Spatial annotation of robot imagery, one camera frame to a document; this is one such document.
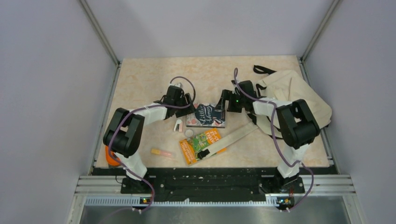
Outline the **cream canvas backpack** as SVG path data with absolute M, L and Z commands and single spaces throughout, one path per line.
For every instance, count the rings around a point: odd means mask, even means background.
M 284 161 L 301 161 L 320 130 L 330 124 L 332 108 L 294 70 L 254 65 L 253 71 L 266 77 L 256 83 L 238 81 L 235 69 L 234 89 L 223 90 L 212 111 L 246 111 L 256 126 L 284 141 Z

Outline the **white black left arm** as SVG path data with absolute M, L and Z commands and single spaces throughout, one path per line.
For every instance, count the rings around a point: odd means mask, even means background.
M 107 155 L 117 161 L 132 179 L 132 187 L 139 193 L 149 189 L 150 181 L 144 177 L 147 167 L 138 153 L 143 128 L 172 116 L 182 117 L 195 112 L 196 92 L 186 93 L 182 87 L 170 85 L 160 100 L 143 107 L 115 110 L 103 137 Z

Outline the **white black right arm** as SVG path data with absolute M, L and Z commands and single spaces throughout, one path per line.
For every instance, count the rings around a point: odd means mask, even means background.
M 320 128 L 305 100 L 280 101 L 261 95 L 265 87 L 251 81 L 233 81 L 234 90 L 223 90 L 215 110 L 242 112 L 245 110 L 255 125 L 260 117 L 269 122 L 274 145 L 282 162 L 276 168 L 274 187 L 287 192 L 298 179 L 299 167 L 309 145 L 319 135 Z M 276 141 L 276 131 L 285 142 L 281 151 Z

